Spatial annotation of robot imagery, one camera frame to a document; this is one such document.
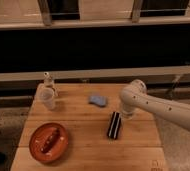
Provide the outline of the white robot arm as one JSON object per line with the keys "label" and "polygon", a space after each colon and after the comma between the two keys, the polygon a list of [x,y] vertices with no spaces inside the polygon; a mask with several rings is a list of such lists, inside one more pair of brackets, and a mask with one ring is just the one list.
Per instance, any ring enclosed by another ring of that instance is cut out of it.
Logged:
{"label": "white robot arm", "polygon": [[135,109],[140,108],[190,131],[190,104],[148,95],[145,83],[139,79],[125,86],[119,99],[120,112],[126,118],[132,117]]}

